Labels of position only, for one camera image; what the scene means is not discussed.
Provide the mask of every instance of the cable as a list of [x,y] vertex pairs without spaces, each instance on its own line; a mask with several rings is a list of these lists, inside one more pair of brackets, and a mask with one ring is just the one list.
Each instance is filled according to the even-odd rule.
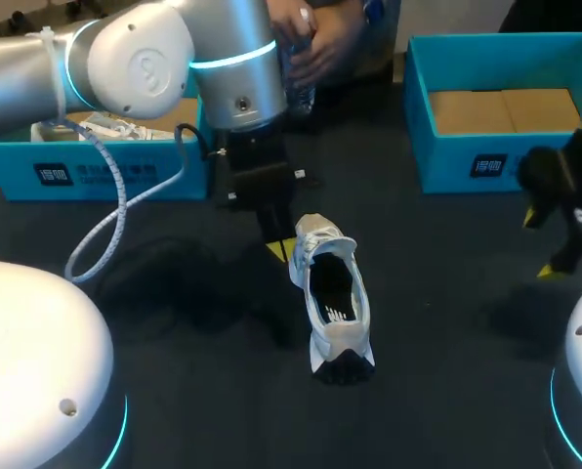
[[[101,271],[104,268],[104,266],[106,266],[106,264],[108,263],[108,261],[110,260],[112,255],[115,253],[115,250],[117,249],[117,246],[118,246],[118,244],[121,240],[121,237],[124,233],[124,227],[126,225],[126,212],[127,212],[127,210],[129,208],[131,208],[132,206],[138,204],[139,202],[149,198],[151,195],[154,195],[154,194],[164,190],[165,188],[171,186],[172,184],[176,183],[185,175],[185,173],[187,171],[188,155],[187,155],[187,150],[185,149],[185,144],[183,142],[183,130],[187,129],[195,135],[197,142],[200,146],[200,150],[203,152],[203,155],[208,155],[209,150],[208,150],[208,145],[206,143],[206,140],[204,139],[204,136],[200,133],[200,131],[198,129],[196,129],[194,126],[192,126],[190,124],[186,124],[186,123],[178,125],[176,127],[176,129],[174,130],[174,139],[176,141],[176,145],[178,147],[179,154],[183,157],[183,166],[182,166],[181,170],[177,174],[175,174],[174,176],[169,178],[168,180],[158,184],[157,186],[154,186],[151,189],[148,189],[145,192],[142,192],[141,194],[137,195],[136,197],[132,198],[131,200],[127,200],[126,189],[124,187],[124,180],[122,179],[122,175],[119,171],[119,168],[117,167],[117,164],[115,163],[115,160],[113,159],[111,154],[108,152],[108,150],[106,149],[104,144],[100,140],[98,140],[98,138],[96,138],[94,135],[87,132],[86,129],[84,129],[83,127],[81,127],[78,124],[75,124],[74,122],[71,122],[69,120],[64,120],[64,121],[60,122],[60,124],[64,125],[65,127],[69,128],[75,132],[78,132],[85,139],[87,139],[88,141],[90,141],[94,145],[94,147],[100,152],[100,154],[103,156],[104,160],[106,161],[106,164],[108,165],[108,167],[111,171],[111,174],[113,175],[113,179],[115,181],[115,187],[117,188],[117,209],[114,210],[113,212],[111,212],[108,216],[106,216],[101,222],[99,222],[82,239],[82,241],[80,241],[78,246],[76,246],[76,249],[74,249],[74,251],[69,256],[67,264],[65,265],[65,278],[67,280],[71,281],[72,283],[82,283],[84,281],[89,280],[90,278],[95,276],[99,271]],[[85,250],[85,248],[89,245],[89,243],[94,239],[94,237],[96,237],[98,235],[98,233],[103,228],[105,228],[109,223],[111,223],[115,219],[117,219],[117,222],[115,224],[115,230],[113,231],[113,236],[111,237],[111,240],[110,240],[108,246],[106,247],[104,254],[99,259],[99,261],[91,269],[89,269],[86,273],[81,274],[80,276],[74,276],[72,271],[74,270],[74,266],[76,264],[76,261],[78,260],[81,253]]]
[[[46,52],[48,53],[51,61],[51,78],[52,78],[52,85],[53,90],[55,92],[55,98],[57,100],[57,119],[54,121],[50,121],[49,123],[53,126],[62,125],[67,127],[74,132],[79,133],[82,135],[85,140],[90,142],[94,148],[103,156],[104,161],[108,165],[108,168],[113,175],[113,180],[115,181],[115,188],[117,189],[117,209],[111,212],[107,217],[105,217],[101,222],[99,222],[84,238],[82,241],[78,243],[76,249],[70,254],[69,259],[67,260],[67,264],[65,265],[65,278],[72,283],[82,283],[84,281],[89,280],[93,276],[95,276],[99,271],[101,271],[104,266],[108,263],[112,255],[115,253],[119,241],[122,238],[124,233],[124,227],[126,226],[126,212],[127,210],[136,205],[137,203],[141,202],[142,200],[147,199],[151,195],[154,195],[165,188],[171,186],[172,184],[179,181],[187,171],[187,164],[188,164],[188,155],[187,150],[185,149],[185,144],[183,142],[183,130],[188,129],[195,135],[197,142],[200,146],[200,150],[202,151],[202,157],[207,158],[210,154],[208,149],[208,145],[206,144],[206,139],[200,133],[198,129],[190,124],[180,124],[174,130],[174,140],[176,141],[176,145],[179,150],[179,154],[183,157],[183,166],[181,170],[174,176],[172,176],[167,181],[160,183],[154,186],[151,189],[148,189],[145,192],[142,192],[132,200],[127,199],[126,195],[126,188],[124,187],[124,179],[122,178],[122,174],[117,167],[117,163],[115,159],[111,156],[108,152],[104,144],[91,132],[88,132],[87,129],[84,129],[80,125],[68,120],[65,117],[66,113],[66,96],[65,96],[65,88],[63,86],[61,71],[59,69],[59,59],[57,57],[57,51],[55,48],[55,41],[56,35],[55,31],[52,30],[49,26],[44,26],[44,28],[37,33],[29,33],[27,34],[30,37],[36,37],[42,41],[44,47],[46,48]],[[98,262],[89,269],[86,273],[80,276],[74,276],[72,271],[74,270],[74,266],[78,257],[81,253],[85,250],[85,248],[89,245],[89,243],[98,235],[98,233],[106,227],[109,223],[113,220],[117,219],[115,223],[115,230],[113,231],[113,236],[111,237],[104,254],[98,260]]]

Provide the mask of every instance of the blue light ring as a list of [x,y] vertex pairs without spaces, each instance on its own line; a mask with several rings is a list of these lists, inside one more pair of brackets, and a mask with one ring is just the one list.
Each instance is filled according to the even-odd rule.
[[74,35],[71,37],[71,39],[69,41],[67,41],[67,45],[65,46],[65,76],[67,77],[67,82],[69,83],[69,86],[71,87],[71,89],[74,92],[74,94],[76,95],[76,97],[83,104],[85,104],[87,107],[90,107],[91,109],[96,109],[96,107],[89,104],[87,102],[87,100],[85,100],[85,98],[83,98],[83,96],[78,92],[78,90],[76,89],[76,86],[74,85],[74,81],[72,80],[71,72],[69,71],[69,56],[72,53],[72,47],[74,45],[74,42],[76,42],[76,39],[78,39],[78,36],[80,36],[85,29],[87,29],[89,26],[91,26],[93,24],[96,24],[98,21],[99,20],[94,20],[94,21],[88,22],[87,24],[82,26],[80,29],[78,29],[74,33]]
[[267,46],[263,46],[256,51],[248,52],[246,54],[241,54],[240,56],[230,57],[228,59],[220,59],[218,61],[211,62],[193,62],[190,67],[195,70],[204,70],[211,68],[220,68],[222,66],[237,65],[242,64],[252,59],[256,59],[260,56],[264,56],[275,49],[275,41],[271,41]]
[[113,459],[115,459],[115,456],[117,455],[117,452],[119,451],[119,448],[124,440],[124,436],[126,435],[127,421],[128,421],[128,397],[124,396],[124,419],[122,420],[122,428],[119,431],[119,437],[117,437],[117,441],[115,442],[113,450],[111,451],[110,455],[104,462],[103,467],[101,467],[101,469],[108,469],[110,464],[113,462]]
[[556,412],[556,405],[554,404],[554,375],[555,374],[556,374],[556,369],[554,368],[552,370],[552,379],[550,382],[550,401],[552,404],[552,413],[554,414],[554,420],[556,420],[556,425],[558,426],[558,429],[560,430],[561,435],[564,438],[564,441],[566,442],[568,447],[571,449],[571,451],[573,451],[573,454],[575,454],[575,457],[577,457],[580,460],[580,462],[582,463],[582,455],[580,454],[580,452],[577,450],[577,448],[573,445],[571,440],[568,438],[568,436],[564,432],[564,429],[562,428],[561,420],[559,419],[558,413]]

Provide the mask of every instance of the sticker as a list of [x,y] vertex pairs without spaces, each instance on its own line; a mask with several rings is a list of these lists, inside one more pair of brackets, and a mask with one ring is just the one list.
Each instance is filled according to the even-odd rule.
[[504,171],[506,154],[479,154],[471,168],[472,178],[498,178]]
[[42,186],[73,186],[67,167],[63,163],[37,163],[33,165]]

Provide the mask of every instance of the white cable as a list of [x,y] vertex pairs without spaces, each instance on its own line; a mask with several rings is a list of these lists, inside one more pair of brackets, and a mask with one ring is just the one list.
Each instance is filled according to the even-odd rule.
[[[79,132],[83,137],[85,137],[87,140],[90,140],[92,143],[93,143],[93,141],[91,139],[97,140],[94,135],[89,134],[84,128],[82,128],[78,124],[75,124],[71,121],[66,120],[66,121],[62,122],[62,125],[65,125],[66,127],[70,128],[76,132]],[[145,192],[140,193],[136,197],[127,201],[126,200],[126,190],[124,189],[124,181],[122,180],[122,175],[120,174],[119,169],[117,168],[117,165],[115,164],[115,161],[113,160],[111,155],[108,153],[108,151],[106,151],[106,149],[104,148],[104,145],[103,145],[104,152],[101,149],[99,149],[98,147],[96,147],[96,148],[98,151],[100,151],[103,154],[104,159],[106,160],[106,164],[108,164],[108,167],[111,169],[111,173],[113,174],[113,179],[115,180],[115,185],[117,186],[117,196],[118,196],[117,209],[114,210],[113,212],[111,212],[108,216],[106,216],[101,222],[99,222],[96,225],[96,227],[93,228],[83,238],[82,241],[80,241],[78,246],[76,246],[76,249],[74,249],[74,251],[69,256],[69,260],[67,261],[67,264],[65,265],[65,278],[74,282],[74,283],[82,283],[84,281],[89,280],[95,274],[97,274],[99,271],[101,271],[104,268],[104,266],[108,263],[109,259],[114,254],[115,249],[117,249],[117,245],[119,244],[119,241],[121,240],[122,234],[124,232],[124,225],[126,222],[126,211],[129,208],[131,208],[133,205],[141,202],[142,200],[150,197],[151,195],[154,195],[160,191],[163,191],[165,188],[176,183],[178,180],[180,180],[183,177],[183,175],[185,174],[185,171],[186,171],[186,167],[183,164],[183,167],[181,168],[181,170],[178,173],[176,173],[174,176],[172,176],[170,179],[158,184],[157,186],[154,186],[153,188],[148,189]],[[103,256],[96,263],[96,265],[94,267],[92,267],[89,271],[87,271],[85,274],[74,277],[72,275],[72,271],[74,269],[74,265],[76,264],[76,261],[78,260],[78,257],[80,256],[80,254],[85,250],[85,248],[89,245],[89,243],[92,241],[92,239],[94,239],[94,237],[96,237],[98,235],[98,233],[104,227],[106,227],[109,223],[111,223],[113,220],[115,220],[115,218],[117,218],[117,223],[115,225],[115,231],[113,232],[113,237],[111,238],[111,241],[108,244],[108,247],[106,248],[106,251],[104,252]]]
[[[106,216],[101,222],[99,222],[84,238],[82,241],[78,243],[76,249],[70,254],[69,259],[67,260],[67,264],[65,265],[65,278],[72,283],[82,283],[84,281],[89,280],[93,276],[95,276],[98,272],[100,272],[104,266],[108,263],[110,258],[115,253],[117,246],[122,238],[124,233],[124,228],[126,226],[126,212],[127,210],[132,207],[133,205],[141,202],[142,200],[150,197],[151,195],[160,192],[171,186],[172,184],[176,183],[180,180],[186,172],[186,164],[187,164],[187,152],[182,145],[182,129],[178,129],[175,132],[175,137],[177,144],[179,146],[180,152],[184,154],[184,162],[181,170],[167,181],[154,186],[151,189],[139,194],[132,200],[127,200],[126,195],[126,188],[124,186],[124,179],[122,178],[122,174],[117,167],[117,163],[115,159],[111,156],[108,152],[104,144],[93,134],[88,132],[86,129],[81,127],[80,125],[68,120],[65,118],[66,113],[66,98],[65,98],[65,89],[62,83],[61,71],[59,69],[59,60],[57,57],[57,51],[55,50],[55,32],[49,27],[45,26],[41,32],[39,33],[30,33],[29,36],[39,37],[46,46],[46,50],[51,58],[52,63],[52,81],[53,81],[53,88],[55,90],[55,95],[57,97],[57,106],[58,106],[58,120],[53,122],[51,121],[50,124],[53,126],[62,125],[67,127],[70,130],[73,130],[80,135],[82,135],[87,141],[89,141],[94,148],[103,156],[104,161],[113,176],[113,180],[115,181],[115,188],[117,189],[117,209],[111,212],[108,216]],[[117,219],[115,223],[115,230],[113,231],[113,236],[104,251],[104,254],[98,260],[98,262],[87,272],[81,274],[80,276],[74,276],[72,271],[74,270],[74,266],[78,257],[81,253],[85,250],[85,248],[89,245],[89,243],[98,235],[98,233],[106,227],[109,223],[113,220]]]

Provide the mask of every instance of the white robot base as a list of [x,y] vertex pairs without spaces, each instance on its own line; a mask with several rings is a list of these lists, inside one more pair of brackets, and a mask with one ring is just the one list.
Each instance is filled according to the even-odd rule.
[[128,468],[128,412],[92,301],[0,263],[0,469]]
[[545,451],[549,463],[554,469],[582,469],[582,298],[569,321],[548,399]]

